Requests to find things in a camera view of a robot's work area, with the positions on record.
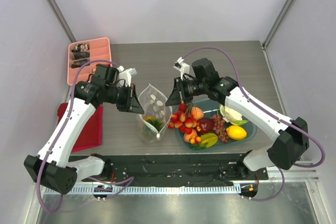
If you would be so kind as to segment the clear zip top bag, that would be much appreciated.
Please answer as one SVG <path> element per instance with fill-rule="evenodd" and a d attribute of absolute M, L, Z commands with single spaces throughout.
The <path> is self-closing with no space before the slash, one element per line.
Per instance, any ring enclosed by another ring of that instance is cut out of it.
<path fill-rule="evenodd" d="M 172 115 L 172 107 L 166 106 L 166 101 L 166 95 L 151 84 L 148 84 L 140 93 L 139 102 L 144 109 L 144 114 L 137 115 L 136 119 L 138 121 L 139 136 L 142 141 L 152 143 L 159 142 L 163 138 Z M 140 129 L 140 126 L 142 126 L 141 118 L 145 116 L 154 116 L 163 121 L 164 126 L 160 133 L 142 131 Z"/>

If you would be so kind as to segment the orange toy pineapple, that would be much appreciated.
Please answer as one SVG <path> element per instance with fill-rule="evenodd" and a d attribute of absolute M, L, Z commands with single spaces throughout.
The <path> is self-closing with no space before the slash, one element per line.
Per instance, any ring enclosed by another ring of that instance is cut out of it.
<path fill-rule="evenodd" d="M 164 126 L 163 121 L 154 116 L 145 116 L 141 118 L 141 122 L 142 126 L 140 126 L 140 129 L 142 131 L 149 131 L 153 133 L 160 133 Z"/>

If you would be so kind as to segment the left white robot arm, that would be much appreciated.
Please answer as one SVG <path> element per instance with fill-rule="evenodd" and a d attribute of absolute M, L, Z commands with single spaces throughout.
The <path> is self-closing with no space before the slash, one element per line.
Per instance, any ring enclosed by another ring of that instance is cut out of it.
<path fill-rule="evenodd" d="M 131 81 L 136 73 L 134 68 L 115 68 L 109 61 L 101 60 L 90 81 L 75 81 L 66 111 L 52 136 L 37 155 L 28 155 L 24 160 L 38 187 L 65 195 L 81 180 L 98 178 L 105 182 L 111 177 L 109 158 L 92 154 L 70 162 L 69 156 L 84 126 L 101 104 L 114 104 L 120 112 L 144 113 Z"/>

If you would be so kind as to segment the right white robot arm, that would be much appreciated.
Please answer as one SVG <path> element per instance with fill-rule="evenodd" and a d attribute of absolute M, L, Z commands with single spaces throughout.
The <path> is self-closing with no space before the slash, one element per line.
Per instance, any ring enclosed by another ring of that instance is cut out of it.
<path fill-rule="evenodd" d="M 237 173 L 242 179 L 250 179 L 256 171 L 267 166 L 289 170 L 309 148 L 307 122 L 295 120 L 277 113 L 260 101 L 253 102 L 251 95 L 231 77 L 220 77 L 212 62 L 199 59 L 188 65 L 179 58 L 174 68 L 180 76 L 174 79 L 174 88 L 166 101 L 167 106 L 190 103 L 198 95 L 205 94 L 213 101 L 225 105 L 246 117 L 272 140 L 273 144 L 247 152 L 238 162 Z"/>

